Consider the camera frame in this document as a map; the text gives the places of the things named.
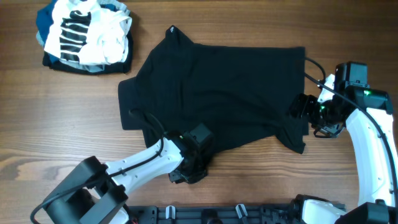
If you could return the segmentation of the black t-shirt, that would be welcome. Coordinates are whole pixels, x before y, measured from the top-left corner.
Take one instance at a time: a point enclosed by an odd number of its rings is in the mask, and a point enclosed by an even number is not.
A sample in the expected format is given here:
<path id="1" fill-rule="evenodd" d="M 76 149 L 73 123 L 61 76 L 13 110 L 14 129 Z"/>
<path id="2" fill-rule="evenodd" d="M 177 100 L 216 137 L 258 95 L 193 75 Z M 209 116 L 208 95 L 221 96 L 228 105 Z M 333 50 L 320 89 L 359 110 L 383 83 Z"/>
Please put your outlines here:
<path id="1" fill-rule="evenodd" d="M 191 41 L 171 26 L 135 77 L 118 86 L 121 125 L 188 131 L 204 124 L 214 152 L 275 136 L 303 153 L 305 120 L 289 115 L 304 91 L 304 47 L 227 47 Z"/>

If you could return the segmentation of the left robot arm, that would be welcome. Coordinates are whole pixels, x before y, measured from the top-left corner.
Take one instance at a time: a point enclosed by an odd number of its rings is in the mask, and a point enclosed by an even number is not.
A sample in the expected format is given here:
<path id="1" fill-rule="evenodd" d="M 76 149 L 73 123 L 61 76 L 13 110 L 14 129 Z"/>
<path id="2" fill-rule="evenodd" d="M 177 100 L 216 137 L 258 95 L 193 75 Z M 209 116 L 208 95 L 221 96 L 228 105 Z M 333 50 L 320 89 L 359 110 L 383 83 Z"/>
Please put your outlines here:
<path id="1" fill-rule="evenodd" d="M 81 161 L 30 214 L 44 210 L 54 223 L 128 223 L 129 194 L 167 174 L 171 182 L 194 184 L 206 177 L 204 153 L 213 133 L 199 124 L 182 134 L 160 135 L 151 147 L 120 161 L 101 163 L 95 156 Z"/>

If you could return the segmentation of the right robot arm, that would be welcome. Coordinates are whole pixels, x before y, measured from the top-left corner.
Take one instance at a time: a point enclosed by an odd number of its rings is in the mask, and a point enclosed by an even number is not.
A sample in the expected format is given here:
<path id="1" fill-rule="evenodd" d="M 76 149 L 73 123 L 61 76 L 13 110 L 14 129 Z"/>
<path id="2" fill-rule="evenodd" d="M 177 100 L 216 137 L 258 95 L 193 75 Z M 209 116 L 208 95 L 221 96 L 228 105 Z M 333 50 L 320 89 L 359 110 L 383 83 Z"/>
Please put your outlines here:
<path id="1" fill-rule="evenodd" d="M 345 212 L 331 202 L 299 195 L 292 218 L 302 223 L 397 223 L 397 151 L 393 107 L 387 92 L 368 85 L 368 67 L 346 62 L 322 80 L 308 79 L 319 96 L 299 94 L 290 107 L 295 118 L 307 118 L 317 138 L 351 137 L 359 180 L 358 206 Z"/>

